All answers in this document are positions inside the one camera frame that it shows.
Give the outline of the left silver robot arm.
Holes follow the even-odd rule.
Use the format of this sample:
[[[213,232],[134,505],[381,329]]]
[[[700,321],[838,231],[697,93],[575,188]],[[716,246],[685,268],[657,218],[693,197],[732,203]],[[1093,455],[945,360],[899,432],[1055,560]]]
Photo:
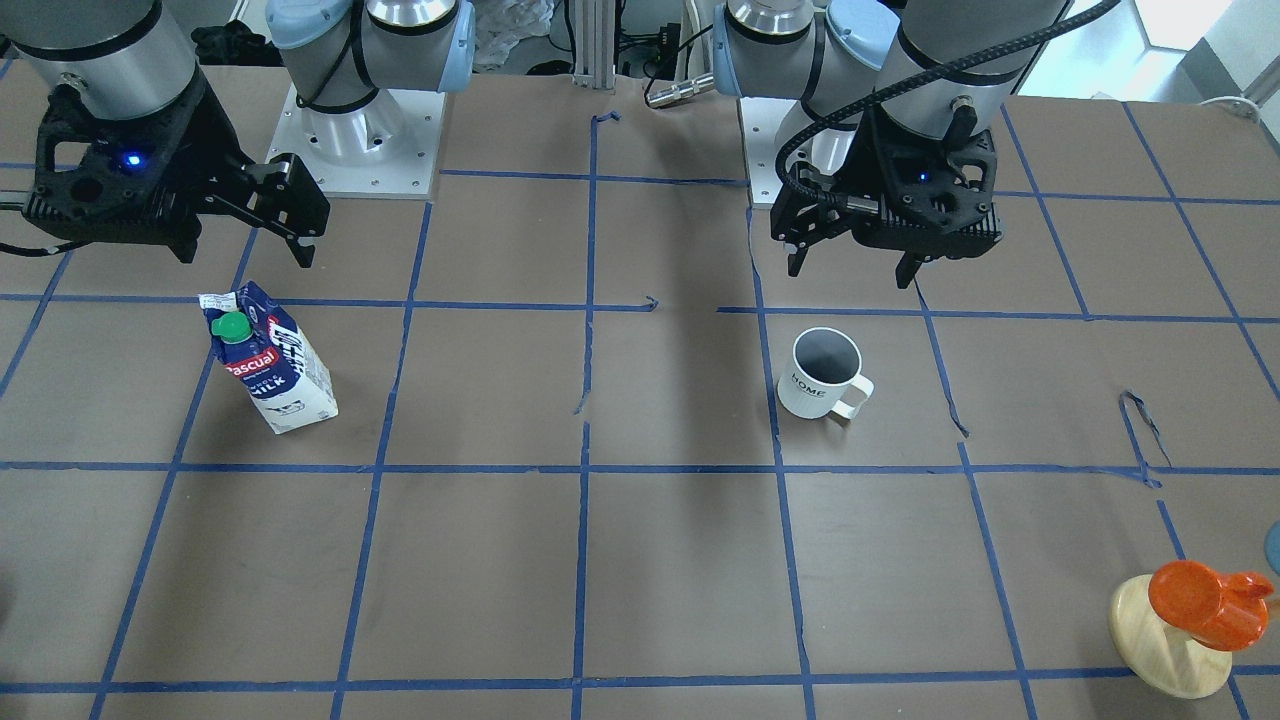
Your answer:
[[[710,29],[716,88],[794,109],[772,237],[797,275],[812,247],[850,234],[901,252],[909,286],[938,259],[979,258],[1005,227],[991,124],[1036,51],[947,61],[1062,19],[1065,1],[727,1]]]

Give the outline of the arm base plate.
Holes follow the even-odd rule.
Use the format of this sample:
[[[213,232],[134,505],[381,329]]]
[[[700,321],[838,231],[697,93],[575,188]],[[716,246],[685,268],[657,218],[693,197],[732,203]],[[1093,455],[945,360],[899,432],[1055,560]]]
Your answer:
[[[751,205],[768,209],[781,188],[781,179],[774,172],[776,155],[785,141],[810,124],[812,118],[799,100],[781,97],[741,97],[739,115]],[[808,161],[826,176],[836,173],[852,147],[858,124],[852,122],[851,127],[822,131],[790,159]]]
[[[383,90],[347,114],[303,109],[289,87],[268,154],[293,152],[329,199],[429,200],[449,96]]]

